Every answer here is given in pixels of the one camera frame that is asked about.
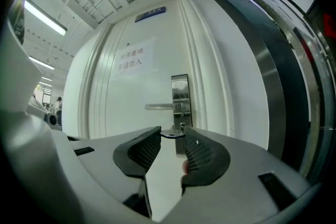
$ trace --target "black slot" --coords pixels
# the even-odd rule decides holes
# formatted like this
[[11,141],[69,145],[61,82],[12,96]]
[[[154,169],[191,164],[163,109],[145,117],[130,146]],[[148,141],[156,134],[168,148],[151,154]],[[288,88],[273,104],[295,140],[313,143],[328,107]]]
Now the black slot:
[[92,147],[84,147],[84,148],[80,148],[78,150],[75,150],[75,153],[77,156],[79,155],[83,155],[83,154],[87,154],[87,153],[90,153],[92,151],[95,151]]
[[280,211],[291,205],[296,199],[272,173],[258,176]]

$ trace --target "blue sign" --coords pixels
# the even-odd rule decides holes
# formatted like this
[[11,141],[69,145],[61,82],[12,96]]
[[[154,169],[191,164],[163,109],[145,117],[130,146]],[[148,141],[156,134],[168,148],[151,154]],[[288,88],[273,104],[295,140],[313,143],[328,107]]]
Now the blue sign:
[[146,12],[146,13],[143,13],[143,14],[137,16],[136,19],[135,19],[135,23],[138,22],[138,21],[147,19],[149,17],[155,16],[157,14],[164,13],[164,12],[166,12],[166,7],[161,7],[161,8],[156,8],[156,9],[150,10],[149,12]]

